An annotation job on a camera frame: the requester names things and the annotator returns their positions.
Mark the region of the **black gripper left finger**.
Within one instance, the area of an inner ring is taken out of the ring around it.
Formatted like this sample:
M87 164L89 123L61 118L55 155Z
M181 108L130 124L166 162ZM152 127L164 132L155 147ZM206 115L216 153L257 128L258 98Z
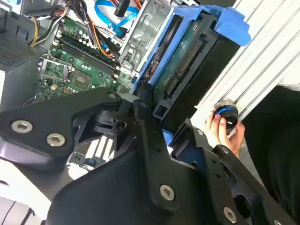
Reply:
M106 163L135 153L146 202L176 212L180 200L175 197L175 173L162 129L154 122L148 90L131 103L109 88L97 88L3 111L0 156L39 172L40 178L59 174L77 144L108 131L100 127L101 113L114 122L118 136L114 158Z

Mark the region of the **person's hand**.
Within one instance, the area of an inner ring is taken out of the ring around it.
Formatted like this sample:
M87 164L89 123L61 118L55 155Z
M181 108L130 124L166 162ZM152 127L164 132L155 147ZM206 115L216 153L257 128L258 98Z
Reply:
M235 133L231 137L228 137L225 118L219 114L214 115L213 111L211 111L206 119L204 132L211 147L214 148L216 145L224 145L239 158L245 127L238 121L235 128Z

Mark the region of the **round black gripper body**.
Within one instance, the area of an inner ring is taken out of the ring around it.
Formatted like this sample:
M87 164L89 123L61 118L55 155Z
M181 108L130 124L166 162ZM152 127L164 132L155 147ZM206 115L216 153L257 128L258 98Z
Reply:
M194 168L172 161L176 212L149 205L135 153L126 153L66 185L53 199L48 225L217 225L207 184Z

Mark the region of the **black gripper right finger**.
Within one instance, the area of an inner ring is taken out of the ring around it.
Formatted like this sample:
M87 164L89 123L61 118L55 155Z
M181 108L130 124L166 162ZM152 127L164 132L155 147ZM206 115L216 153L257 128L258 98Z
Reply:
M225 146L211 148L187 119L181 126L180 160L201 172L216 215L224 225L293 225L295 222Z

